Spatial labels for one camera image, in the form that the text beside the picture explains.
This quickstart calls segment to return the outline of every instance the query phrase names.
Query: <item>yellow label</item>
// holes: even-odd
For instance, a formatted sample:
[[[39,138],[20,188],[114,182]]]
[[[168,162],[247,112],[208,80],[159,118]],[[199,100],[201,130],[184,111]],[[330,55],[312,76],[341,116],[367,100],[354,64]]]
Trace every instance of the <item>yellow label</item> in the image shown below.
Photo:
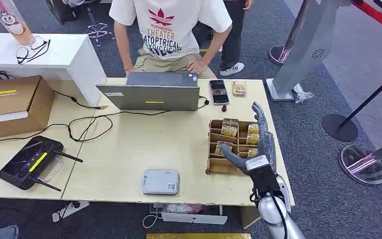
[[[43,153],[42,156],[34,163],[33,167],[30,168],[29,172],[33,172],[33,170],[39,165],[39,163],[46,157],[47,153]]]
[[[163,104],[163,101],[145,101],[148,104]]]
[[[9,93],[15,93],[17,90],[10,90],[10,91],[0,91],[0,95],[2,94],[9,94]]]

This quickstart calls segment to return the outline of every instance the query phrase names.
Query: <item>wooden table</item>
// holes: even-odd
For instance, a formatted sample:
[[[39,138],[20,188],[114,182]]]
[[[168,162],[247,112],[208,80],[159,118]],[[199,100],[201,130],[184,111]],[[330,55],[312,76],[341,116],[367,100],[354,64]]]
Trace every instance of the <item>wooden table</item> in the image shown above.
[[[113,128],[104,136],[85,142],[76,163],[63,200],[86,200],[133,203],[197,203],[244,206],[244,227],[258,213],[249,201],[253,183],[245,175],[205,173],[208,158],[208,123],[212,119],[236,118],[254,121],[251,109],[257,101],[264,109],[270,131],[275,136],[277,171],[292,192],[285,170],[276,130],[270,113],[263,82],[248,80],[245,98],[232,96],[232,80],[225,80],[231,103],[223,113],[220,106],[210,104],[196,112],[168,112],[158,116],[121,114],[111,116]],[[125,84],[124,78],[109,78],[107,84]],[[198,80],[200,94],[209,97],[208,80]],[[96,114],[118,112],[106,97],[101,105],[109,105]],[[100,118],[87,137],[100,134],[108,122]],[[141,192],[143,172],[149,168],[177,169],[180,191],[175,196],[144,195]]]
[[[71,95],[76,89],[74,82],[69,81],[53,81],[52,85],[54,89],[57,88],[61,93],[66,93]],[[85,104],[85,100],[81,99],[76,95],[77,99]],[[49,124],[52,123],[69,123],[69,121],[80,118],[92,116],[94,110],[85,109],[74,102],[69,98],[56,95],[55,101],[53,104],[52,112],[49,118]],[[79,123],[73,126],[73,134],[76,137],[79,137],[82,130],[85,129],[90,120],[80,121]],[[28,136],[32,135],[31,133],[17,136]],[[77,143],[71,140],[68,136],[67,128],[64,126],[53,126],[45,131],[42,136],[48,137],[54,140],[57,140],[63,143],[65,149],[64,151],[67,154],[77,156],[81,143]],[[0,142],[0,170],[11,160],[12,157],[16,155],[20,149],[29,141],[29,139],[24,140],[11,140]],[[64,165],[61,170],[55,175],[51,180],[50,184],[62,189],[62,192],[57,192],[50,188],[47,188],[43,185],[34,185],[31,189],[23,191],[3,180],[0,179],[0,198],[25,198],[25,199],[61,199],[65,186],[67,185],[68,179],[70,177],[71,171],[74,166],[74,161],[71,159],[60,157],[64,161]],[[46,170],[42,173],[42,177],[46,178],[56,169],[58,164],[51,164]]]

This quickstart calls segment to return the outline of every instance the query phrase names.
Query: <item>chair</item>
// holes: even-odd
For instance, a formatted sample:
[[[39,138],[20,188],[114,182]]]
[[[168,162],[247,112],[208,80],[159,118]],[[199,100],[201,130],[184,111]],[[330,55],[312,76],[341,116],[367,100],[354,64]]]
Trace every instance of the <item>chair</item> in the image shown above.
[[[108,33],[111,35],[112,40],[115,40],[115,36],[113,32],[109,30],[109,27],[105,23],[97,23],[95,16],[92,12],[92,5],[99,4],[101,0],[86,0],[83,5],[87,7],[87,12],[89,13],[89,18],[92,21],[92,24],[87,27],[85,30],[85,34],[89,35],[89,38],[94,39],[96,41],[96,47],[100,47],[101,43],[99,42],[99,38],[106,36]]]

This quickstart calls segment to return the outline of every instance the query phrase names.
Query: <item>robotic hand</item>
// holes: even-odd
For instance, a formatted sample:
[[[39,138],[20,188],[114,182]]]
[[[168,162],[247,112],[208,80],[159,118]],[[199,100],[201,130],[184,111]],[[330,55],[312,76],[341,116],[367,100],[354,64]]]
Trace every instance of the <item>robotic hand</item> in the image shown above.
[[[273,134],[269,132],[261,106],[254,102],[254,118],[259,126],[258,154],[243,159],[221,145],[223,156],[253,180],[251,202],[256,204],[260,216],[266,222],[273,239],[304,239],[298,226],[290,218],[290,200],[283,178],[276,173],[276,151]]]

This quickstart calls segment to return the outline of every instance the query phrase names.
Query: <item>stanchion base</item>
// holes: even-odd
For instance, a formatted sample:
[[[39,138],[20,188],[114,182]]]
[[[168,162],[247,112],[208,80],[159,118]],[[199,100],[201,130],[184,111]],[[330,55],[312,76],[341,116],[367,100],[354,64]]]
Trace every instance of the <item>stanchion base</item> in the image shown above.
[[[382,160],[365,168],[358,173],[352,173],[348,168],[359,160],[373,153],[373,150],[360,145],[346,146],[339,156],[339,164],[343,171],[355,181],[362,184],[380,184],[382,183]]]
[[[278,65],[283,65],[283,61],[279,61],[279,58],[281,57],[282,51],[285,46],[280,45],[280,46],[274,46],[270,48],[269,50],[269,59],[273,61],[273,63],[278,64]]]
[[[355,140],[358,137],[358,128],[352,121],[339,128],[339,125],[345,119],[346,117],[338,114],[326,115],[322,121],[324,131],[339,141],[349,142]]]
[[[295,101],[295,98],[290,91],[286,93],[278,93],[273,85],[273,80],[274,78],[266,79],[267,88],[269,89],[270,98],[272,98],[272,101]],[[294,89],[303,91],[302,86],[299,83],[294,87]]]

